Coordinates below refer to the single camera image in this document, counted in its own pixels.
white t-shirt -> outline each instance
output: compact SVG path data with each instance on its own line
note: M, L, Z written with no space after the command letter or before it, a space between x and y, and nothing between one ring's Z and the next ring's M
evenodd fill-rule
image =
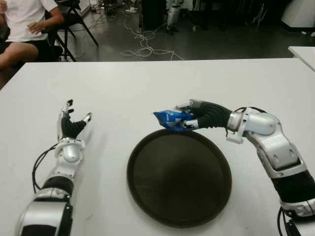
M51 11L57 4L54 0L6 0L8 9L5 21L10 28L8 42L44 40L46 34L33 34L28 24L45 20L45 10Z

white cabinet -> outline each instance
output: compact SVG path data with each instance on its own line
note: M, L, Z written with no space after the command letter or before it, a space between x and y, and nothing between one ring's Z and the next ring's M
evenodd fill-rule
M315 27L315 0L293 0L287 6L282 21L290 27Z

black cable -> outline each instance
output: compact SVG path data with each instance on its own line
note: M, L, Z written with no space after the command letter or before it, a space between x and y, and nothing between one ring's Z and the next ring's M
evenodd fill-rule
M285 228L286 234L289 235L288 232L287 232L287 228L286 228L286 220L285 220L285 214L284 214L284 210L283 209L282 209L282 217L283 217L283 223L284 223L284 228Z
M282 207L280 207L279 212L278 212L278 216L277 216L277 226L278 226L279 235L280 235L280 236L283 236L282 231L281 231L281 227L280 227L281 212L282 212Z
M267 112L265 112L264 110L262 110L262 109L260 109L260 108L257 108L257 107L249 107L249 108L252 108L252 109L254 109L254 110L256 110L256 111L259 111L259 112L261 112L261 113L267 113ZM239 111L239 110L242 110L242 112L244 112L244 111L246 110L246 107L240 107L239 109L236 109L234 112L237 112L237 111Z
M33 183L33 190L34 193L36 193L36 188L37 189L41 189L41 187L39 187L39 185L36 182L36 178L35 178L35 174L36 174L36 170L38 168L38 166L40 165L40 163L43 161L43 159L46 157L47 153L49 153L51 150L54 150L55 147L57 146L57 144L51 146L48 150L44 151L35 161L34 165L33 165L33 171L31 173L32 176L32 183Z

person's arm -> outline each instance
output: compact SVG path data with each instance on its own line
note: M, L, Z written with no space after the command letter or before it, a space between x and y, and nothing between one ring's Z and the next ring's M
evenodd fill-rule
M30 32L38 34L42 32L45 28L62 25L64 23L63 15L61 14L58 7L52 9L50 11L50 14L52 15L52 17L48 20L30 23L28 25Z
M5 24L4 15L0 14L0 27Z

person's hand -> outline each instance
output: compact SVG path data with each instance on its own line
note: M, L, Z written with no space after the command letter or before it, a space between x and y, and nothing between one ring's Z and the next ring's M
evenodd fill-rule
M8 9L8 5L5 0L0 0L0 14L4 14Z
M29 31L34 34L42 32L45 27L43 22L33 22L28 25Z

